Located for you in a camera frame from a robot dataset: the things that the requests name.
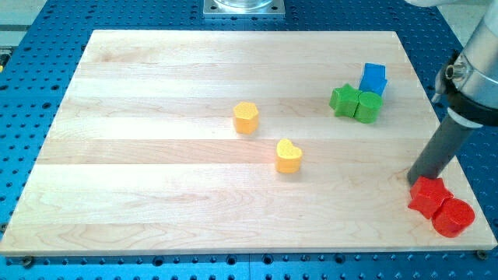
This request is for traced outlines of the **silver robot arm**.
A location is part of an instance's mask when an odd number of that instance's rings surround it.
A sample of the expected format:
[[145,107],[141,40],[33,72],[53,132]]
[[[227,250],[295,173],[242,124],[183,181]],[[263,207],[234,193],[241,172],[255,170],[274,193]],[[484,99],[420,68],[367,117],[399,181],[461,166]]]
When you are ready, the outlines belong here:
[[497,126],[497,1],[489,4],[463,50],[455,51],[435,79],[434,103],[447,97],[453,115]]

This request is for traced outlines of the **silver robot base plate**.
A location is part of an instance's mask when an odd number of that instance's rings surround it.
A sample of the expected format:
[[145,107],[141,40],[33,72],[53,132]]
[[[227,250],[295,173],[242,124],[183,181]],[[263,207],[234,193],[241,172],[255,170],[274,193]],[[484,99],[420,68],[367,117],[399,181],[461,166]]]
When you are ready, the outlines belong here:
[[203,15],[205,17],[251,17],[276,16],[286,14],[284,0],[204,0]]

